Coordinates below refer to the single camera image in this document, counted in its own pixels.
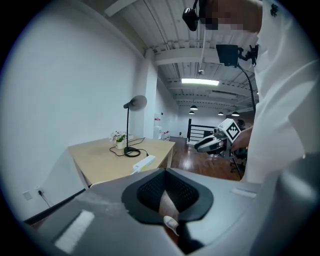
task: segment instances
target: desk lamp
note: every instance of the desk lamp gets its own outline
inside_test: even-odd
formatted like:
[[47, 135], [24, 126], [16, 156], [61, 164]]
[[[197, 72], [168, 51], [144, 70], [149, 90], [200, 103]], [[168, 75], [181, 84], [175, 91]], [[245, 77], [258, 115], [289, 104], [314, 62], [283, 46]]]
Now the desk lamp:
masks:
[[131, 111], [139, 111], [146, 107], [147, 98], [143, 95], [138, 95], [132, 98], [128, 103], [124, 104], [123, 107], [128, 109], [126, 116], [126, 147], [124, 148], [124, 155], [129, 158], [135, 158], [140, 156], [141, 152], [139, 149], [128, 146], [128, 128], [129, 128], [129, 110]]

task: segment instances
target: power strip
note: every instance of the power strip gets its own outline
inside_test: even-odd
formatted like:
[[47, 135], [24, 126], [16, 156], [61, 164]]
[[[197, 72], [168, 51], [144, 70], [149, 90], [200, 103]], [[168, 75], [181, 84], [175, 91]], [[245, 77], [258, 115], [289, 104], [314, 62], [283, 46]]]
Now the power strip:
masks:
[[133, 171], [132, 174], [142, 172], [151, 165], [156, 160], [156, 157], [154, 155], [149, 155], [145, 159], [142, 159], [141, 161], [137, 162], [135, 165], [133, 165]]

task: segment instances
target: lamp base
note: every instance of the lamp base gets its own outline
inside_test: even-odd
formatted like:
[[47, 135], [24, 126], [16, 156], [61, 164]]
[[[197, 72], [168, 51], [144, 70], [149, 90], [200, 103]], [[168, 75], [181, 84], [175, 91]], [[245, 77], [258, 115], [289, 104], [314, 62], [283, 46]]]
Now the lamp base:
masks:
[[140, 156], [140, 154], [141, 154], [139, 149], [136, 149], [131, 146], [126, 146], [123, 151], [124, 151], [124, 155], [128, 158], [135, 158], [135, 157]]

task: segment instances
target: wall outlet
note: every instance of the wall outlet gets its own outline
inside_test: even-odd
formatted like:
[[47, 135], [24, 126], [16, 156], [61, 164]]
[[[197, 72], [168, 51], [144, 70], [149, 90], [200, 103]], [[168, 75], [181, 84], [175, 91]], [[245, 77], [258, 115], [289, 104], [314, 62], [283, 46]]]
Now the wall outlet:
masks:
[[30, 199], [32, 199], [32, 196], [31, 196], [31, 194], [29, 193], [29, 191], [23, 192], [22, 195], [24, 196], [24, 199], [25, 199], [25, 200], [30, 200]]
[[39, 192], [38, 192], [38, 191], [40, 191], [42, 194], [44, 193], [43, 188], [42, 188], [42, 187], [40, 187], [40, 186], [36, 186], [36, 187], [34, 188], [34, 190], [36, 191], [36, 193], [37, 193], [37, 194], [39, 194]]

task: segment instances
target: lamp stand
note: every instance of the lamp stand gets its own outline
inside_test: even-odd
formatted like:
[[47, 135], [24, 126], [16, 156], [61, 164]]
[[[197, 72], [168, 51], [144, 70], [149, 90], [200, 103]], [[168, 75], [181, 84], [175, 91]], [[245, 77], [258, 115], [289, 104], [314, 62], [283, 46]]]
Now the lamp stand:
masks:
[[138, 157], [140, 156], [141, 152], [139, 149], [136, 149], [134, 147], [131, 147], [128, 145], [128, 137], [129, 137], [129, 108], [128, 109], [128, 112], [127, 112], [127, 116], [126, 116], [126, 147], [124, 148], [123, 152], [124, 152], [124, 155], [128, 158], [135, 158], [135, 157]]

